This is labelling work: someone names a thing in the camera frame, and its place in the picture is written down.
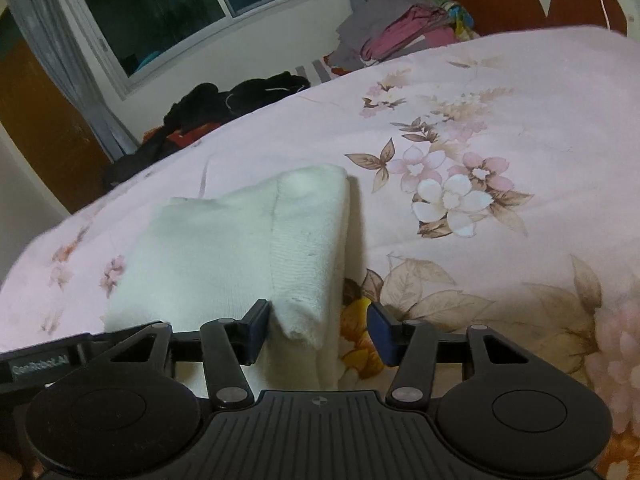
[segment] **pile of clothes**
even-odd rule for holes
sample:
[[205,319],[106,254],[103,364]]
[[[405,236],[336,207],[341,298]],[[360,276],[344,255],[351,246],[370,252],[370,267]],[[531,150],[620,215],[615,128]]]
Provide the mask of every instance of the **pile of clothes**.
[[369,0],[338,27],[340,45],[324,61],[348,73],[387,59],[475,37],[473,19],[453,0]]
[[213,83],[199,84],[171,107],[162,126],[145,135],[142,146],[135,153],[123,156],[105,169],[102,176],[104,190],[110,191],[223,124],[310,86],[305,77],[289,72],[268,79],[249,79],[229,92],[220,92]]

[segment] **wooden door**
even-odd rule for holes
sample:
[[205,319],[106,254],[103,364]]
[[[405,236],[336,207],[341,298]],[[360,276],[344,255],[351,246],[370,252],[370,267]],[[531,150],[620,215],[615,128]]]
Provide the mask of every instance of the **wooden door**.
[[8,10],[0,16],[0,123],[70,212],[103,195],[107,156],[44,72]]

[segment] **metal pivot screw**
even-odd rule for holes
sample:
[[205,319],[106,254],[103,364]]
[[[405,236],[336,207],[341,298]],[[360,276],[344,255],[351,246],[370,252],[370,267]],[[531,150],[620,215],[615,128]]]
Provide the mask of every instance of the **metal pivot screw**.
[[228,388],[222,388],[216,393],[216,397],[225,404],[235,404],[236,402],[242,402],[249,394],[246,390],[238,388],[237,386],[229,386]]
[[403,386],[391,392],[391,396],[398,402],[416,402],[422,398],[422,392],[418,388]]

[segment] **white flower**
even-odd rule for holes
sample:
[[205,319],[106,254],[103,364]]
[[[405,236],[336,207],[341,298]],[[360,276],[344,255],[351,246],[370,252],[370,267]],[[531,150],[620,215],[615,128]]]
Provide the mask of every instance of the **white flower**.
[[421,180],[432,178],[442,182],[442,177],[435,169],[442,165],[447,155],[443,150],[429,153],[431,143],[427,141],[423,144],[426,155],[420,148],[412,146],[402,154],[402,158],[395,158],[386,165],[389,173],[402,174],[400,189],[405,193],[415,193]]
[[420,222],[437,222],[447,218],[449,228],[458,236],[469,237],[476,233],[476,224],[470,213],[478,213],[494,199],[484,191],[471,189],[469,177],[456,174],[444,184],[432,178],[418,184],[418,195],[425,202],[414,202],[412,208]]

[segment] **orange flower print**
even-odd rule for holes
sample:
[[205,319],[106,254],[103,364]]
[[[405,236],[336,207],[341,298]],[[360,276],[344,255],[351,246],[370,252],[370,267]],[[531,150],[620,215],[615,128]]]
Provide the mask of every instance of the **orange flower print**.
[[640,478],[640,438],[630,428],[614,434],[604,450],[596,472],[606,480],[636,480]]
[[89,228],[87,226],[80,229],[80,231],[78,232],[78,236],[76,236],[76,239],[73,242],[71,242],[69,245],[60,247],[55,253],[53,253],[51,261],[58,262],[60,264],[67,262],[88,230]]
[[358,298],[345,307],[340,316],[340,335],[355,343],[353,350],[342,356],[342,362],[347,369],[356,370],[361,380],[375,377],[385,367],[367,332],[370,304],[369,298]]

